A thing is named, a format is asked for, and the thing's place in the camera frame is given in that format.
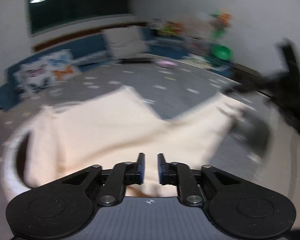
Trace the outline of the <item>toy pile on shelf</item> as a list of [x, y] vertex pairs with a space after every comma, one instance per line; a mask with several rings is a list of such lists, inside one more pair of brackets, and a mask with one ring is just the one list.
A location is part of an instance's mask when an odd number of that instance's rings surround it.
[[154, 18], [151, 28], [159, 36], [218, 40], [231, 27], [231, 20], [232, 14], [217, 10], [211, 14], [205, 12], [186, 14], [174, 21], [163, 22]]

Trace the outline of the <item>pink small object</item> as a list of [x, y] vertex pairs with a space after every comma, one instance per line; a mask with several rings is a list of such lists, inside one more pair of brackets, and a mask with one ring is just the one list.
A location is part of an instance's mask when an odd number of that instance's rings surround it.
[[158, 67], [173, 69], [177, 66], [175, 62], [167, 61], [167, 60], [158, 60], [156, 61]]

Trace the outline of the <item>black remote control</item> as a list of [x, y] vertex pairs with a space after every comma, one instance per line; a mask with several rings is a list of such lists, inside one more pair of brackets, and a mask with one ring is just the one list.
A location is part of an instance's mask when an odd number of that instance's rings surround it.
[[147, 57], [134, 57], [130, 59], [121, 59], [119, 64], [149, 64], [153, 63], [153, 59]]

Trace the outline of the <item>beige cushion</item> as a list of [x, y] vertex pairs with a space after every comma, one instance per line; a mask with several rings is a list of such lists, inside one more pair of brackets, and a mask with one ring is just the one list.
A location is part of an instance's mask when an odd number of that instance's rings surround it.
[[148, 50], [148, 44], [140, 26], [133, 25], [125, 28], [104, 29], [102, 31], [106, 49], [111, 58], [125, 59]]

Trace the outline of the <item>blue sofa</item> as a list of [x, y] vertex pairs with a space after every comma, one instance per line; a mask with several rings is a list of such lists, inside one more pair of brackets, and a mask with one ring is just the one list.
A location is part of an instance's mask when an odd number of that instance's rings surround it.
[[[189, 53], [181, 46], [182, 38], [154, 36], [154, 30], [151, 28], [141, 27], [140, 29], [142, 38], [148, 43], [147, 54], [169, 57], [174, 60], [189, 56]], [[110, 52], [106, 50], [103, 35], [96, 34], [50, 48], [10, 66], [6, 70], [7, 82], [0, 87], [0, 110], [9, 110], [30, 95], [23, 83], [21, 67], [43, 59], [47, 59], [53, 69], [70, 64], [81, 72], [86, 72], [109, 62]]]

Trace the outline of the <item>butterfly print pillow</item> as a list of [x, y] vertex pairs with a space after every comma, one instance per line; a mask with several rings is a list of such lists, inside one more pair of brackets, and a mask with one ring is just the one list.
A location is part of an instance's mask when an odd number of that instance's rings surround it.
[[14, 87], [22, 98], [28, 98], [79, 74], [71, 51], [64, 49], [21, 64], [13, 74]]

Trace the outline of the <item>green plastic basin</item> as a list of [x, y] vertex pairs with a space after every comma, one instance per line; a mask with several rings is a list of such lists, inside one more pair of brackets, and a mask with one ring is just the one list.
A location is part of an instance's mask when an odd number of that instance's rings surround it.
[[212, 44], [210, 50], [211, 54], [218, 59], [230, 61], [232, 58], [232, 50], [221, 44]]

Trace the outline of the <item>cream sweatshirt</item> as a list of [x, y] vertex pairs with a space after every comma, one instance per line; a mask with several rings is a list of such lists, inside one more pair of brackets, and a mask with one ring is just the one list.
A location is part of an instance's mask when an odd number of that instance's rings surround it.
[[143, 184], [127, 187], [132, 197], [174, 197], [159, 184], [157, 155], [191, 168], [207, 164], [241, 118], [246, 105], [221, 93], [164, 120], [133, 88], [119, 89], [56, 113], [43, 106], [34, 117], [24, 178], [37, 187], [91, 165], [105, 169], [145, 154]]

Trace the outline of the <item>grey star tablecloth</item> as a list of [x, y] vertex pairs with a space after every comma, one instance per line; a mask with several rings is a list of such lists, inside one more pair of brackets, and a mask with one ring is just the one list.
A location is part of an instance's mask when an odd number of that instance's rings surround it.
[[[0, 114], [0, 239], [12, 237], [5, 209], [12, 197], [25, 190], [18, 182], [25, 154], [18, 149], [26, 145], [30, 118], [43, 105], [63, 112], [81, 101], [127, 85], [134, 87], [161, 118], [170, 119], [233, 84], [228, 75], [183, 63], [172, 70], [154, 64], [105, 63], [42, 90]], [[263, 94], [251, 93], [237, 98], [249, 106], [248, 112], [221, 143], [211, 164], [241, 178], [260, 181], [270, 138], [271, 111]]]

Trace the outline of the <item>dark window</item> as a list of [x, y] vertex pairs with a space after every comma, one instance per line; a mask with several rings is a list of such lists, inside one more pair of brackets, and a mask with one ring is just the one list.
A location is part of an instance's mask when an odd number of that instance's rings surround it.
[[31, 33], [101, 16], [130, 13], [129, 0], [30, 0]]

